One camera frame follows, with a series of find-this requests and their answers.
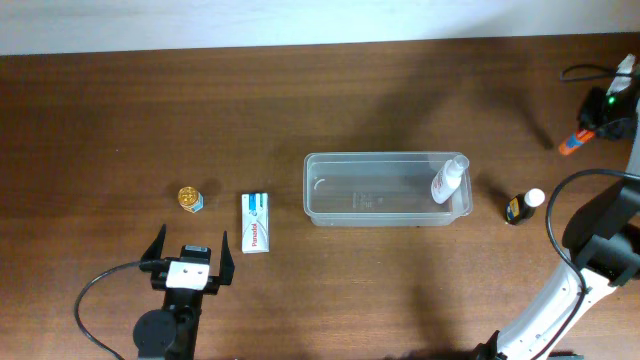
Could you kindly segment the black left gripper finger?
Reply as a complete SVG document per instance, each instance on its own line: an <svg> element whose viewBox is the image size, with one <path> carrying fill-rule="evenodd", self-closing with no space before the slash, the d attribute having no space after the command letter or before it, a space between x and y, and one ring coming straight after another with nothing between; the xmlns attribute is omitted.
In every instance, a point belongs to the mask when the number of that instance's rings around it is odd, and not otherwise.
<svg viewBox="0 0 640 360"><path fill-rule="evenodd" d="M155 239L151 242L149 247L145 250L140 260L143 263L150 263L152 261L160 261L162 259L162 251L164 247L164 241L166 236L166 225L163 224L156 235Z"/></svg>
<svg viewBox="0 0 640 360"><path fill-rule="evenodd" d="M235 264L230 251L227 232L224 232L218 274L219 284L221 286L230 286L233 281L234 272Z"/></svg>

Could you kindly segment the dark syrup bottle white cap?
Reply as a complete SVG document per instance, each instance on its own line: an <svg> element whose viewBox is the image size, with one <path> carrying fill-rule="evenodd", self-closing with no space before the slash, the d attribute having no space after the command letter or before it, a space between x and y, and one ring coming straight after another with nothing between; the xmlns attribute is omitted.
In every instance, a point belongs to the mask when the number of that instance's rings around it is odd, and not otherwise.
<svg viewBox="0 0 640 360"><path fill-rule="evenodd" d="M526 222L544 201L545 193L538 188L532 188L526 193L516 195L507 203L506 222L510 225L520 225Z"/></svg>

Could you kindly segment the gold lid balm jar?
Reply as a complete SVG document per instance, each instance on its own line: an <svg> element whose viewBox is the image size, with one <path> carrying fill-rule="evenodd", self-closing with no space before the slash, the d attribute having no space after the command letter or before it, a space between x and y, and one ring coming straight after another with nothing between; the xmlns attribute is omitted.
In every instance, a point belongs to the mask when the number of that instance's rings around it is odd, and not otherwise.
<svg viewBox="0 0 640 360"><path fill-rule="evenodd" d="M177 196L180 206L190 212L196 213L204 206L204 197L194 187L183 187L179 190Z"/></svg>

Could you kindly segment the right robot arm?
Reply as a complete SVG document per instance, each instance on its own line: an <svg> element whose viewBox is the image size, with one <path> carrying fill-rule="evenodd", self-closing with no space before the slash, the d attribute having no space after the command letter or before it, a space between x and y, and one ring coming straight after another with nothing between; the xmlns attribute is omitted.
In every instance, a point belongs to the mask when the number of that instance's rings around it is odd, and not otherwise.
<svg viewBox="0 0 640 360"><path fill-rule="evenodd" d="M609 176L615 183L579 208L561 238L551 236L561 263L528 308L472 351L474 359L547 359L594 304L639 277L639 148L623 171L588 169L565 178L555 201L572 181Z"/></svg>

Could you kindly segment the orange tablet tube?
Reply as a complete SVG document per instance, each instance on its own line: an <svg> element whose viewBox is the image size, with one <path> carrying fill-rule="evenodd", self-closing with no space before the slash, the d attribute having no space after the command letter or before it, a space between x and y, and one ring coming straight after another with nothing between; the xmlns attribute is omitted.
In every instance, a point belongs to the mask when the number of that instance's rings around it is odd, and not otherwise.
<svg viewBox="0 0 640 360"><path fill-rule="evenodd" d="M578 129L558 146L558 151L564 156L571 155L585 143L593 139L594 136L595 133L591 130Z"/></svg>

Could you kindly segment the white Panadol medicine box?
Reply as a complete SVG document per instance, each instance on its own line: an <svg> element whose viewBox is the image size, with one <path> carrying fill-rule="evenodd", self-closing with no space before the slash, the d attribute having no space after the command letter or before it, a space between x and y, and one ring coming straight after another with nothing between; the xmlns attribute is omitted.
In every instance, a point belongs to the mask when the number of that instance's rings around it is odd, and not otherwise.
<svg viewBox="0 0 640 360"><path fill-rule="evenodd" d="M267 253L269 241L269 197L267 193L241 196L242 252Z"/></svg>

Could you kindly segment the white spray bottle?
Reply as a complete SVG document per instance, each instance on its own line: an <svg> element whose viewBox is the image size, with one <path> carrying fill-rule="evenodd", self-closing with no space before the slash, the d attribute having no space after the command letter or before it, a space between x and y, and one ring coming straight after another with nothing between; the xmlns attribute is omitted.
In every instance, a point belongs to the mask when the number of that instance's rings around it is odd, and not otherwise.
<svg viewBox="0 0 640 360"><path fill-rule="evenodd" d="M437 204L444 204L459 188L469 164L469 159L464 155L456 155L445 162L431 184L431 195Z"/></svg>

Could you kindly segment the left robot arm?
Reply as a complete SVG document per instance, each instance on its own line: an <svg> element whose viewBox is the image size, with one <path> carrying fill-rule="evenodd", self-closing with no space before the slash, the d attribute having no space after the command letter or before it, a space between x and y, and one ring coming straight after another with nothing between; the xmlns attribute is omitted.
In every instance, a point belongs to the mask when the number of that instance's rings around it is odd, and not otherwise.
<svg viewBox="0 0 640 360"><path fill-rule="evenodd" d="M185 245L178 257L163 257L166 228L162 227L141 256L139 269L150 275L151 287L164 293L159 309L143 314L133 330L139 359L195 358L202 302L232 284L235 265L224 238L219 273L210 273L212 250Z"/></svg>

